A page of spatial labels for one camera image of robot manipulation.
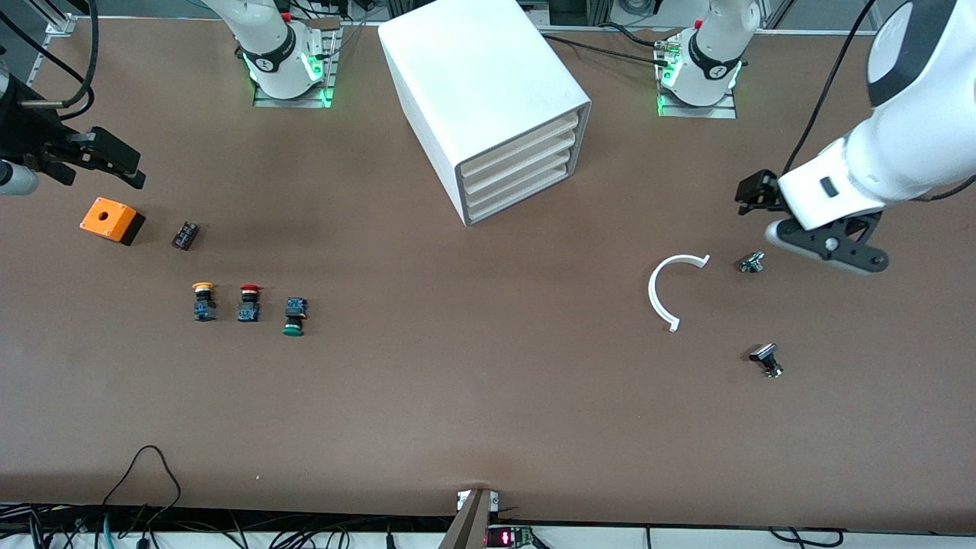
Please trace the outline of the orange box with hole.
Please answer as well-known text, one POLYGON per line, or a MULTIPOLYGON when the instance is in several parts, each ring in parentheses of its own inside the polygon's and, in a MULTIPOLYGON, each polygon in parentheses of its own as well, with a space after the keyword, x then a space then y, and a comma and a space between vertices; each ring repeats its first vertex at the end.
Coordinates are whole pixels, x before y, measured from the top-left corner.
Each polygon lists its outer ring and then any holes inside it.
POLYGON ((125 203, 97 197, 79 224, 84 232, 122 246, 132 246, 146 217, 125 203))

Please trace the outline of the white curved plastic arc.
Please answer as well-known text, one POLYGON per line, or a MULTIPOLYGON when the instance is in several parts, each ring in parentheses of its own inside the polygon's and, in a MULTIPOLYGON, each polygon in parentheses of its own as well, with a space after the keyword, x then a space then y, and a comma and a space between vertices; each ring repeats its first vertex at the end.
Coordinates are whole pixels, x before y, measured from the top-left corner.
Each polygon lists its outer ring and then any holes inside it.
POLYGON ((695 268, 701 270, 701 268, 704 268, 710 260, 711 260, 711 255, 708 254, 701 255, 701 256, 688 255, 688 254, 673 255, 662 260, 658 265, 656 265, 654 271, 652 271, 651 274, 649 275, 647 288, 646 288, 648 301, 650 303, 650 306, 652 306, 652 309, 654 310, 655 314, 659 317, 659 319, 663 321, 663 323, 666 324, 666 326, 668 326, 668 330, 670 333, 674 333, 677 330, 679 330, 681 319, 677 316, 674 316, 663 305, 660 299, 658 288, 657 288, 657 282, 658 282, 658 278, 661 275, 661 272, 665 267, 669 267, 669 265, 677 265, 677 264, 694 265, 695 268))

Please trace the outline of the circuit board with red display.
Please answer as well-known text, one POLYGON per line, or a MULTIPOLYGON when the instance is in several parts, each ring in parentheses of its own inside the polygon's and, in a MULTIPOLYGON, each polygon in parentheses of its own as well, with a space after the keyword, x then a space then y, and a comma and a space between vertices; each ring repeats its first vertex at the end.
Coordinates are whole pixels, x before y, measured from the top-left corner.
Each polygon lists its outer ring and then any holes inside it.
POLYGON ((530 527, 488 527, 485 549, 522 549, 534 547, 535 535, 530 527))

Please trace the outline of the aluminium table edge rail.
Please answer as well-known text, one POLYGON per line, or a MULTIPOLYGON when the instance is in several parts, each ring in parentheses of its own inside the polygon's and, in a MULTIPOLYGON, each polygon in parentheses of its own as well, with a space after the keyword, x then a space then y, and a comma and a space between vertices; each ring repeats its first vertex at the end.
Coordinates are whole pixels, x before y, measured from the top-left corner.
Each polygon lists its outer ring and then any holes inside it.
MULTIPOLYGON (((31 15, 27 21, 21 22, 20 26, 27 32, 28 37, 46 53, 51 53, 53 42, 69 36, 69 34, 59 34, 56 30, 52 32, 51 25, 43 21, 42 18, 36 18, 35 15, 31 15)), ((31 45, 27 45, 27 56, 29 59, 29 67, 24 70, 24 82, 31 88, 34 87, 39 74, 44 72, 45 69, 49 69, 49 67, 58 69, 58 66, 53 65, 52 60, 46 58, 42 53, 32 48, 31 45)))

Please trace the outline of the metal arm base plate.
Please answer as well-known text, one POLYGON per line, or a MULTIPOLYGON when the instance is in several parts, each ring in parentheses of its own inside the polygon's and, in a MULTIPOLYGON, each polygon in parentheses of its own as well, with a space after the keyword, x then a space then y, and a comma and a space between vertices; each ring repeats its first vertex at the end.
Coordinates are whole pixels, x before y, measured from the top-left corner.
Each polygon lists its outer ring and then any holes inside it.
POLYGON ((253 86, 254 107, 323 109, 332 105, 339 69, 339 49, 344 45, 344 28, 324 27, 317 22, 304 21, 307 30, 300 41, 300 61, 311 85, 295 98, 273 98, 266 91, 253 86))
POLYGON ((733 120, 737 117, 734 86, 742 62, 703 70, 669 41, 654 54, 665 66, 656 68, 657 114, 733 120))

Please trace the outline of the black selector switch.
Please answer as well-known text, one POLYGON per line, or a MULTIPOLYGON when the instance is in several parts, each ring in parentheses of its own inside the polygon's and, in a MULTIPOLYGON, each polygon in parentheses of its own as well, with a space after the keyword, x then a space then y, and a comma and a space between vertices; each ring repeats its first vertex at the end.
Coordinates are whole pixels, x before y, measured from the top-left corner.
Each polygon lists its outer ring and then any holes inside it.
POLYGON ((778 378, 784 371, 775 357, 778 348, 775 343, 765 344, 750 352, 747 358, 756 364, 761 364, 767 378, 778 378))

